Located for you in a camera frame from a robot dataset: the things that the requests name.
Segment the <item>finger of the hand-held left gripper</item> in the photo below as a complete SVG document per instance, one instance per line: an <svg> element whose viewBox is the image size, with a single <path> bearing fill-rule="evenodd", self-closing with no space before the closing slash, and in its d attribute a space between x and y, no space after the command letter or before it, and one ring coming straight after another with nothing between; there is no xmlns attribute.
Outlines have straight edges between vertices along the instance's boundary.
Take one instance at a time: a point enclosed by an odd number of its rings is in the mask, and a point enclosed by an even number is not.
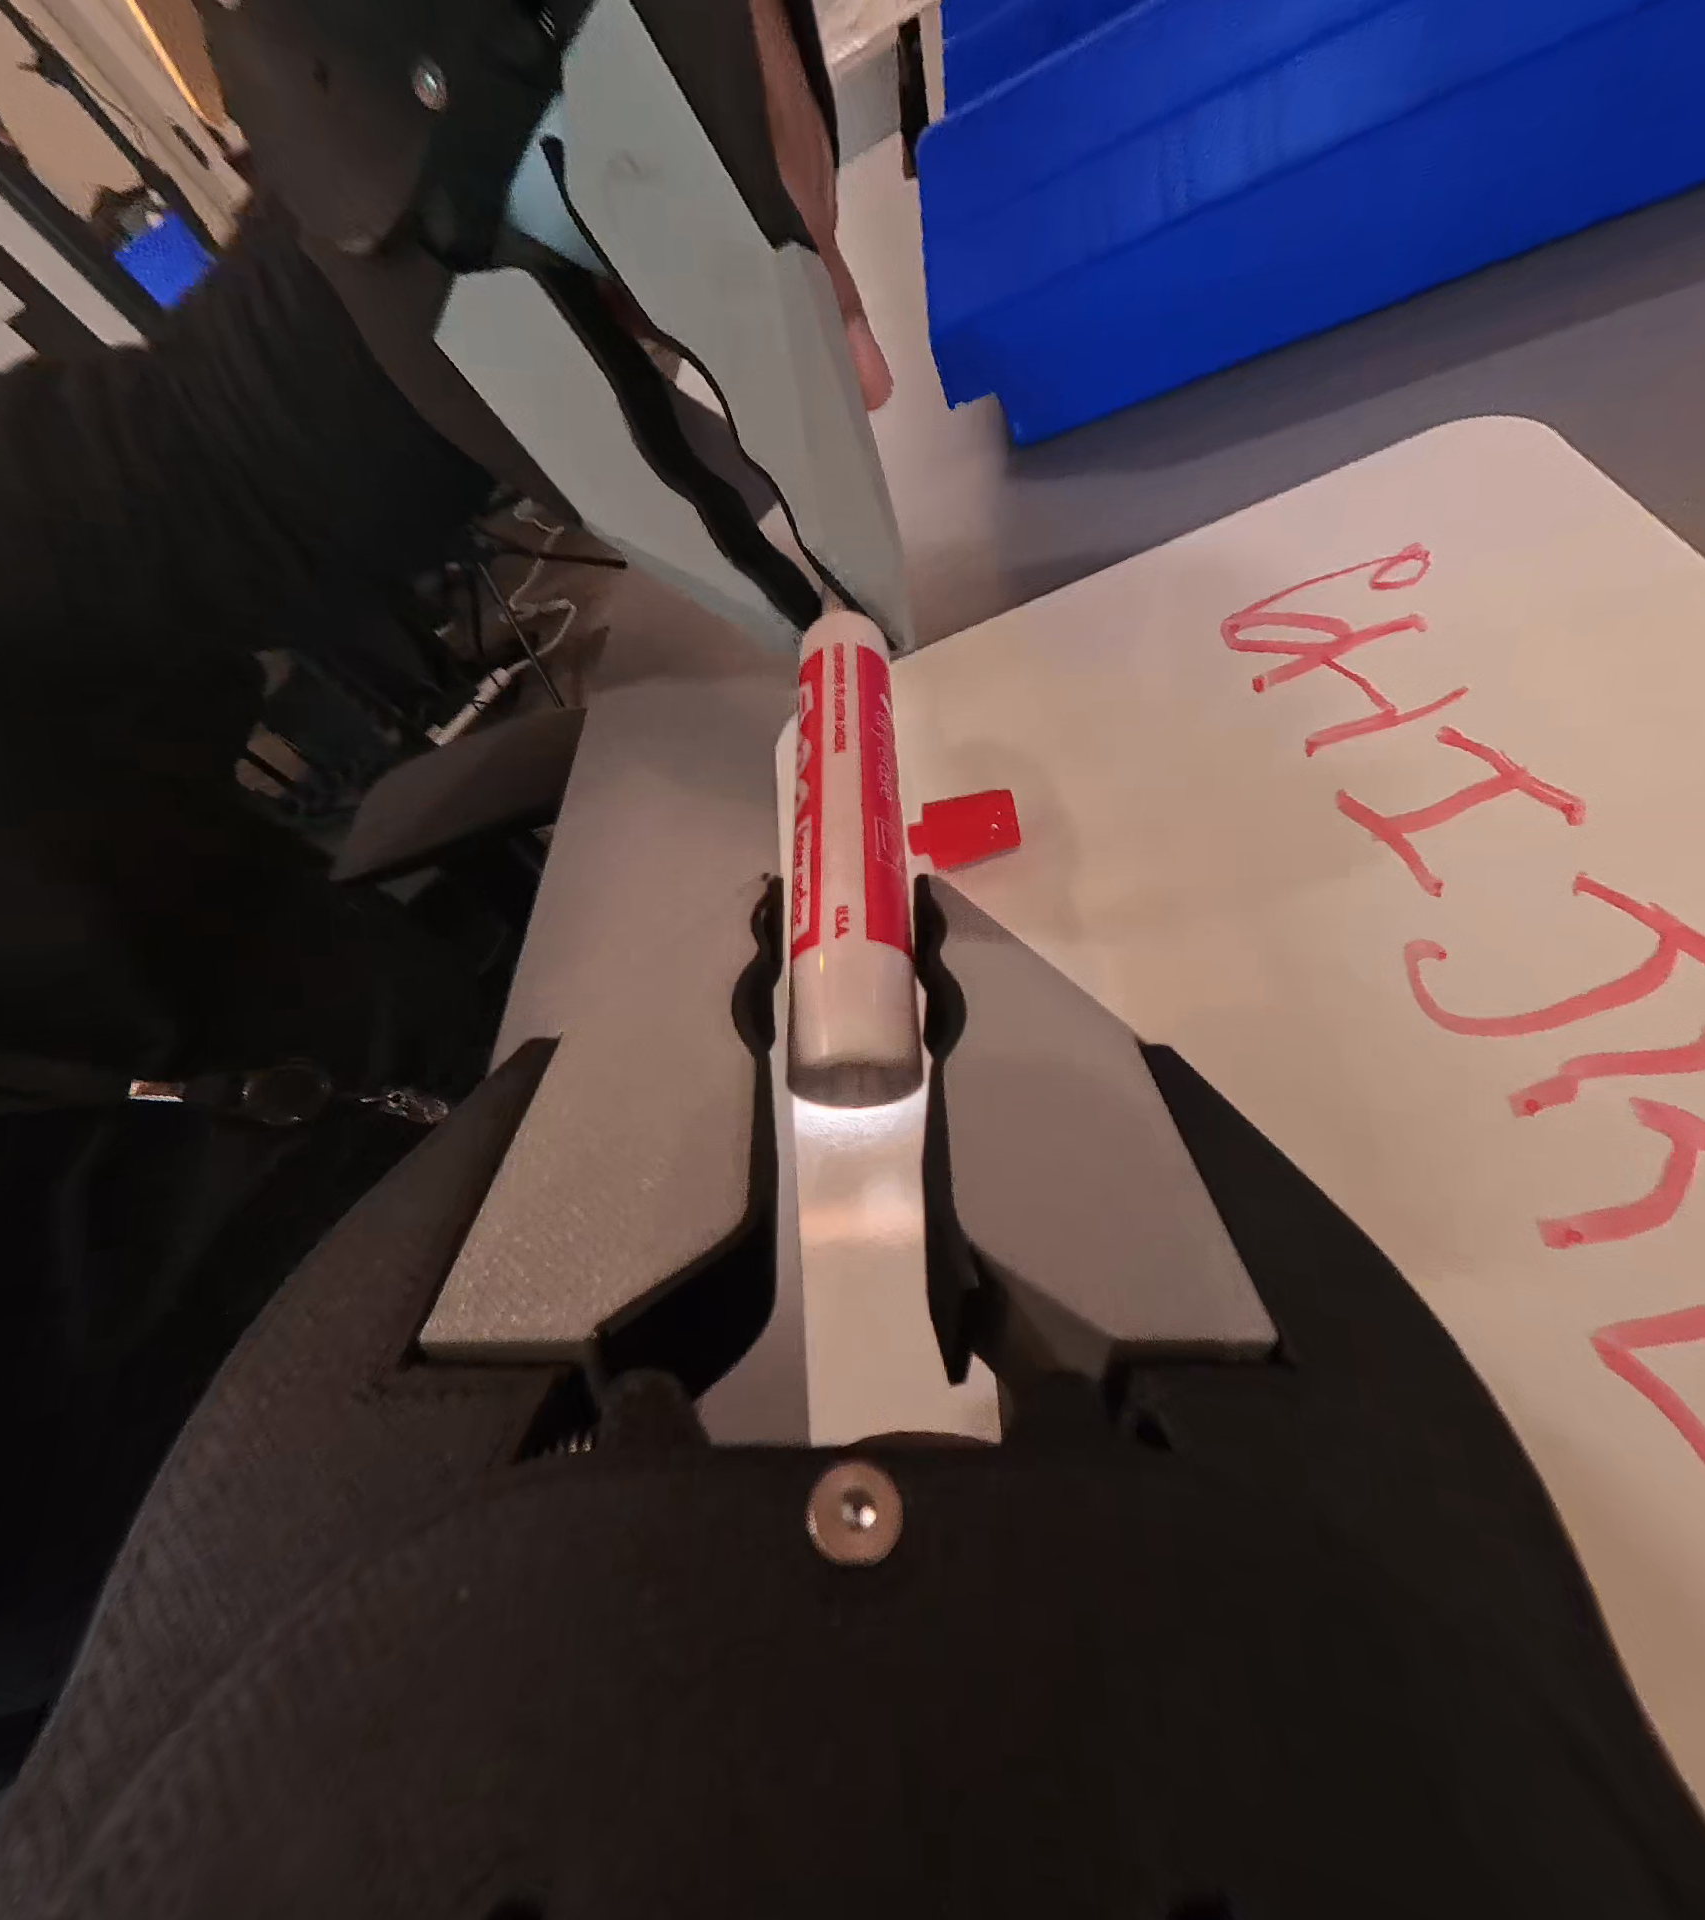
<svg viewBox="0 0 1705 1920"><path fill-rule="evenodd" d="M492 267L450 278L432 348L582 533L757 644L794 653L815 587L763 533L769 482L730 423L625 331L595 276L545 246L506 246Z"/></svg>
<svg viewBox="0 0 1705 1920"><path fill-rule="evenodd" d="M687 444L672 385L618 330L610 418L545 473L582 527L764 647L818 599L917 644L904 538L830 276L772 150L746 2L588 2L564 49L561 195L649 331L721 400L730 454L797 548L760 530L741 482Z"/></svg>

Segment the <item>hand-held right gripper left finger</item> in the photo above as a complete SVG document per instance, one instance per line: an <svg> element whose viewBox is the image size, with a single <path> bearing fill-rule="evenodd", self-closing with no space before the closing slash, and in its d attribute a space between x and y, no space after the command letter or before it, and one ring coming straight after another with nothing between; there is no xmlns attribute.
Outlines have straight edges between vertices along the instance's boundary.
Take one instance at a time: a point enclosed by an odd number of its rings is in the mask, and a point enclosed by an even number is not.
<svg viewBox="0 0 1705 1920"><path fill-rule="evenodd" d="M417 1332L458 1363L727 1380L778 1294L772 1042L781 880L721 906L660 986L525 1045L513 1139Z"/></svg>

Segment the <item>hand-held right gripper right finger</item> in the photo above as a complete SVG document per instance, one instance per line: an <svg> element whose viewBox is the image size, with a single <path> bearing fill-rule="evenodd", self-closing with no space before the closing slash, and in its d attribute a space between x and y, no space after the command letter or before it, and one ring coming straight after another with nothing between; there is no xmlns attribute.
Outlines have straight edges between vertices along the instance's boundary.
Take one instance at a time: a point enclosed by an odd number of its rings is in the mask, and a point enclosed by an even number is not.
<svg viewBox="0 0 1705 1920"><path fill-rule="evenodd" d="M1131 1027L915 883L924 1273L948 1380L1259 1363L1277 1332Z"/></svg>

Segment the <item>red marker cap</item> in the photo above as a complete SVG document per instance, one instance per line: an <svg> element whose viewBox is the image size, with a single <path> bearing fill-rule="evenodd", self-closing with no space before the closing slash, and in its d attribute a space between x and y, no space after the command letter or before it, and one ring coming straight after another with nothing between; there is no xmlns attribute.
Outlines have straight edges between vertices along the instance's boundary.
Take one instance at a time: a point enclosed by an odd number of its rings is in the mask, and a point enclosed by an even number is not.
<svg viewBox="0 0 1705 1920"><path fill-rule="evenodd" d="M932 874L953 874L1017 852L1023 829L1007 786L927 798L907 823L915 862Z"/></svg>

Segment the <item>red and white marker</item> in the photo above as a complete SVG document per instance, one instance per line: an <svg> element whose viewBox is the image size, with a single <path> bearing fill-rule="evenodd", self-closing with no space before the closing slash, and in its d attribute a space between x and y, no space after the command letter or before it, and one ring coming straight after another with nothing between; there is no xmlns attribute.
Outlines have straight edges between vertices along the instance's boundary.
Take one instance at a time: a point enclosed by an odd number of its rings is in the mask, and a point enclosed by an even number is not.
<svg viewBox="0 0 1705 1920"><path fill-rule="evenodd" d="M797 647L785 977L794 1097L865 1110L920 1085L892 654L853 610L824 612Z"/></svg>

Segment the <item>person's left hand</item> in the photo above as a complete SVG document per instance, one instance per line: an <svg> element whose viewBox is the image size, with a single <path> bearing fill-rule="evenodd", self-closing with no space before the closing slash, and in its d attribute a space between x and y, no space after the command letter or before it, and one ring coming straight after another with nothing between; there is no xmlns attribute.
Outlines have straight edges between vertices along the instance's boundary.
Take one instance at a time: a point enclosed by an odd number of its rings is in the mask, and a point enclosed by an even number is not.
<svg viewBox="0 0 1705 1920"><path fill-rule="evenodd" d="M848 361L865 411L880 412L893 378L880 348L862 290L838 246L838 135L830 130L830 85L797 38L797 20L812 20L806 2L752 2L749 31L763 65L769 131L794 212L800 216L830 282Z"/></svg>

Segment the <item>small blue bin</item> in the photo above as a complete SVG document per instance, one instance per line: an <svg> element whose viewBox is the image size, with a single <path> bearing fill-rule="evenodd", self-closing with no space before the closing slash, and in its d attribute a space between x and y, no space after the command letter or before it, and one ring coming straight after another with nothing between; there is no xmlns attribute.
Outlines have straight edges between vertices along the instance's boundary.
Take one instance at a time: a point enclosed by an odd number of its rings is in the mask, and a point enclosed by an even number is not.
<svg viewBox="0 0 1705 1920"><path fill-rule="evenodd" d="M114 248L118 272L157 307L178 307L213 276L214 254L183 212L153 212Z"/></svg>

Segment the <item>black badge reel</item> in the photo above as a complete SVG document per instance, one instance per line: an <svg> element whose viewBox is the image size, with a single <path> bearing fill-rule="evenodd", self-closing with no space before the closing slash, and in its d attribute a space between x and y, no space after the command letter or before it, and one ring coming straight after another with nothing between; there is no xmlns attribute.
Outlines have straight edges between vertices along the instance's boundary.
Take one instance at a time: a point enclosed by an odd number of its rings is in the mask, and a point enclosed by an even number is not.
<svg viewBox="0 0 1705 1920"><path fill-rule="evenodd" d="M220 1115L260 1131L307 1127L329 1115L368 1113L411 1127L437 1127L450 1104L411 1085L340 1085L323 1064L289 1058L265 1067L219 1067L187 1081L130 1081L126 1104Z"/></svg>

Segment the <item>person's black top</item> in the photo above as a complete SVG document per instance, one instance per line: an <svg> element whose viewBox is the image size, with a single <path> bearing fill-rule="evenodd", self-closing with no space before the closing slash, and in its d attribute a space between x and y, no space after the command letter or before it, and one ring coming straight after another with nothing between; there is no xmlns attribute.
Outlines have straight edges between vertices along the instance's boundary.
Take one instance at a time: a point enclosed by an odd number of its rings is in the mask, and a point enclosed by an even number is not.
<svg viewBox="0 0 1705 1920"><path fill-rule="evenodd" d="M491 496L272 209L150 348L0 373L0 1785L214 1369L428 1134L126 1085L483 1076L518 927L334 883L238 756L260 654L359 647Z"/></svg>

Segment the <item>blue plastic bin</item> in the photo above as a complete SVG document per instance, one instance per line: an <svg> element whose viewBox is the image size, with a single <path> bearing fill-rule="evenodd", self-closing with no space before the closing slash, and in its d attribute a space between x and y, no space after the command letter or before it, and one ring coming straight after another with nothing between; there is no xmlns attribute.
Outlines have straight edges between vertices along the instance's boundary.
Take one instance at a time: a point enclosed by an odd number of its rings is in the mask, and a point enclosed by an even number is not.
<svg viewBox="0 0 1705 1920"><path fill-rule="evenodd" d="M948 406L1035 445L1705 182L1705 2L941 2Z"/></svg>

